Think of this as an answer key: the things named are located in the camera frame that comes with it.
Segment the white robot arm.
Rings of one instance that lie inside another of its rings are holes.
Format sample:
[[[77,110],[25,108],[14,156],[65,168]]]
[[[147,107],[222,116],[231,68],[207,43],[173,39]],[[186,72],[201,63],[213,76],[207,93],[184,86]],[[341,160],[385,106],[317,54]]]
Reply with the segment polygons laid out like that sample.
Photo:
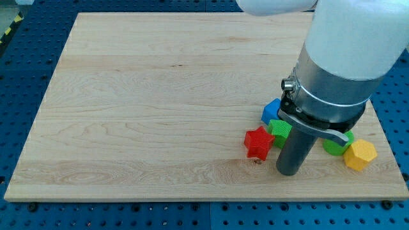
[[[283,79],[278,115],[289,142],[321,137],[346,144],[346,132],[408,45],[407,1],[239,1],[250,15],[313,10],[298,61]]]

